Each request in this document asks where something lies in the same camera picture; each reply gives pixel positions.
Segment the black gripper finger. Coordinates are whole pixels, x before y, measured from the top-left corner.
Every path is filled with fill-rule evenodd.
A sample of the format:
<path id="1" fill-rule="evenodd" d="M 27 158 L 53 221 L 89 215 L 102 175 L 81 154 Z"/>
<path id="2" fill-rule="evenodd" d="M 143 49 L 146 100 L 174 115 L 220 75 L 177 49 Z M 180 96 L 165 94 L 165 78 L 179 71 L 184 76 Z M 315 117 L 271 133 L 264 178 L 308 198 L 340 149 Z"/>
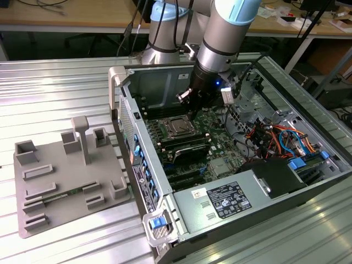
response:
<path id="1" fill-rule="evenodd" d="M 190 120 L 194 120 L 196 115 L 196 95 L 190 87 L 185 92 L 177 94 L 177 99 Z"/>

